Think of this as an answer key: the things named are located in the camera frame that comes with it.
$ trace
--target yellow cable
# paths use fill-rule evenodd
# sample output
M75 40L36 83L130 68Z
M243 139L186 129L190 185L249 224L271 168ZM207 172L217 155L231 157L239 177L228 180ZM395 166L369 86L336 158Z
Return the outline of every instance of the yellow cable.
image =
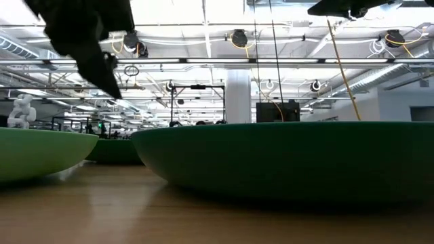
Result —
M411 41L411 42L407 42L407 43L400 43L400 42L397 42L397 41L389 40L389 39L387 39L387 37L389 36L389 34L387 34L384 38L385 38L386 41L388 41L389 43L398 44L398 45L409 45L409 44L413 44L413 43L415 43L415 42L420 41L420 40L422 39L422 37L423 37L423 33L425 32L425 30L426 30L426 28L424 28L424 29L422 30L422 34L420 35L420 37L419 37L417 40L414 40L414 41Z
M233 33L232 33L231 36L230 36L230 39L231 39L231 43L232 43L232 45L233 45L234 47L238 48L238 49L245 49L245 54L246 54L247 58L250 58L250 57L249 57L249 48L253 47L254 43L251 44L251 45L248 46L248 47L237 47L237 46L233 43L233 41L232 41L232 36L233 36ZM256 80L256 78L255 78L255 76L254 76L254 73L253 73L253 70L250 69L250 71L251 71L252 74L253 74L253 79L255 80L256 84L258 84L258 87L259 87L259 91L260 91L260 93L265 97L265 99L267 99L269 102L272 102L272 103L276 106L276 108L277 108L277 109L279 110L279 112L280 112L280 117L281 117L281 119L282 119L282 122L285 122L285 118L283 117L283 113L282 113L282 110L279 108L279 105L277 105L277 103L275 103L273 100L269 99L269 97L268 97L267 95L265 95L265 94L262 92L262 90L261 90L261 88L260 88L260 83Z
M122 41L121 41L121 50L117 51L116 48L115 48L115 36L114 35L113 35L112 42L111 42L111 48L117 54L120 53L120 52L122 52L122 50L123 50L123 37L122 37Z
M280 113L280 117L281 117L281 119L282 119L282 122L285 122L285 118L283 117L283 113L282 113L282 110L279 108L279 105L277 105L277 103L275 103L273 100L271 100L267 95L265 95L265 94L262 92L262 89L260 88L260 83L256 80L255 75L254 75L254 73L253 73L253 70L250 69L250 71L251 71L252 74L253 74L253 79L255 80L256 84L258 84L258 88L259 88L260 93L265 97L265 99L267 99L269 102L272 102L272 103L276 106L276 108L279 110L279 113Z
M413 56L413 54L409 51L409 49L405 46L405 45L402 45L403 47L404 47L404 49L408 52L408 54L412 57L412 58L415 58L414 56Z
M351 102L353 103L353 107L354 107L354 111L355 111L355 114L357 116L357 119L359 121L361 121L359 110L357 109L357 105L356 105L356 103L354 101L353 93L351 92L350 86L348 85L347 78L345 77L344 68L342 67L342 63L340 62L340 56L339 56L339 53L338 53L338 47L336 46L336 40L334 39L332 25L330 24L330 21L328 19L327 19L327 24L328 24L328 29L330 31L330 36L332 37L334 51L336 52L336 57L338 58L338 63L339 63L339 68L340 68L340 74L342 75L342 78L344 79L344 83L345 83L345 86L347 87L348 94L350 95Z

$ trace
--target wall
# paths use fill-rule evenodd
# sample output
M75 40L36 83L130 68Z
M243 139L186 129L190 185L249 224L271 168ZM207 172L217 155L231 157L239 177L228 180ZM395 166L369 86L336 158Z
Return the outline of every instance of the wall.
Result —
M367 94L357 94L356 105L359 114L364 121L379 121L380 109L378 105L378 92L372 89ZM313 111L313 115L303 115L302 121L320 121L332 117L338 117L339 121L357 121L353 104L350 100L337 101L332 109Z
M383 91L378 95L382 121L411 121L412 106L434 106L434 93Z

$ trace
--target white column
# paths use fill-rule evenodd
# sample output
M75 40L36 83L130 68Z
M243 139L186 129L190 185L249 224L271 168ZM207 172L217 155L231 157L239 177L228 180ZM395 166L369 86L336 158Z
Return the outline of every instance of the white column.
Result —
M228 70L226 79L226 119L228 123L252 122L250 91L249 70Z

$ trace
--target wooden tabletop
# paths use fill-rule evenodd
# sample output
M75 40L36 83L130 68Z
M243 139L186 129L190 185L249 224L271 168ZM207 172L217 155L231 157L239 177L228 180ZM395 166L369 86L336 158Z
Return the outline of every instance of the wooden tabletop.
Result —
M141 166L85 165L60 176L0 188L1 244L434 243L430 204L284 211L203 198Z

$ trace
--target green bowl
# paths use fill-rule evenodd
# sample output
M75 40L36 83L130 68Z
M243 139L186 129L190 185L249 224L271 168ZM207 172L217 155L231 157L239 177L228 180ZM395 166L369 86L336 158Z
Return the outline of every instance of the green bowl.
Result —
M401 203L434 195L434 123L206 125L139 131L139 157L179 186L301 203Z
M99 139L86 160L99 164L143 165L131 140Z
M84 160L97 141L86 134L0 128L0 182L68 169Z

